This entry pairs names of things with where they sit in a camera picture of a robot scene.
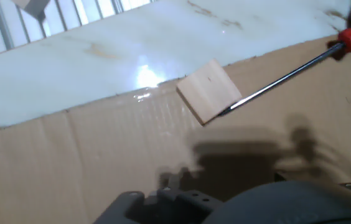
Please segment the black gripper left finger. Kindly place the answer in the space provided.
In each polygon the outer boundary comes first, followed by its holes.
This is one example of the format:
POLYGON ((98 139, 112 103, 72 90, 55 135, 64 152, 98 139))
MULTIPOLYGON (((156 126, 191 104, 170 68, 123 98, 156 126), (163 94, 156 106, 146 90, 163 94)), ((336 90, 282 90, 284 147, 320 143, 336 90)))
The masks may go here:
POLYGON ((123 192, 94 224, 203 223, 223 202, 198 190, 183 191, 175 177, 165 186, 144 195, 123 192))

